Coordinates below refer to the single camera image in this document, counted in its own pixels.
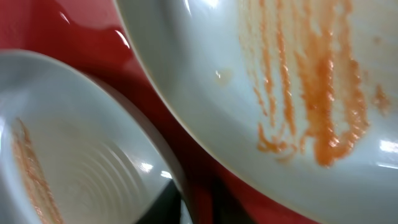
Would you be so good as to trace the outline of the white plate with sauce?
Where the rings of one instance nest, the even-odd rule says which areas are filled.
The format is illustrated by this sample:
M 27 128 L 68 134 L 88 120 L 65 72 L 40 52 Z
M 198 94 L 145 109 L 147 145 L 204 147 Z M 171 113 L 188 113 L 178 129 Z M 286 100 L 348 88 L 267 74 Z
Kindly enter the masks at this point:
M 145 74 L 220 164 L 322 223 L 397 222 L 397 1 L 117 1 Z

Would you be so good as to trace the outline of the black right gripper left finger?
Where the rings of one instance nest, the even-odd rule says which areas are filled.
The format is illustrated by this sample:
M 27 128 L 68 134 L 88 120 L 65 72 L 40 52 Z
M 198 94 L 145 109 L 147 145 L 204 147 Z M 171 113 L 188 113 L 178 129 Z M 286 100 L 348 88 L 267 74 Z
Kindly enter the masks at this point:
M 179 224 L 181 201 L 176 185 L 173 181 L 169 182 L 136 224 Z

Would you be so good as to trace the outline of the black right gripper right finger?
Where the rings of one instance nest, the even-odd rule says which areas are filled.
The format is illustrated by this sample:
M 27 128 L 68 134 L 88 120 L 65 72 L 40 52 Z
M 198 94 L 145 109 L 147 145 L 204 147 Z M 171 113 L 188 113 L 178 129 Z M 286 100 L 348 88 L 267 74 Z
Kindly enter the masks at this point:
M 220 179 L 213 181 L 211 196 L 214 224 L 255 224 Z

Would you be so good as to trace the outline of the small white plate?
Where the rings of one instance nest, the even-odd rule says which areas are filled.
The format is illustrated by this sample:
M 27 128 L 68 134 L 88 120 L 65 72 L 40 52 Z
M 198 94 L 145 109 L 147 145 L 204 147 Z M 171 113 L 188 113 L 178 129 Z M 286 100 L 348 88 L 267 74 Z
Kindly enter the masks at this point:
M 171 148 L 122 94 L 51 57 L 1 52 L 1 222 L 136 223 L 169 182 Z

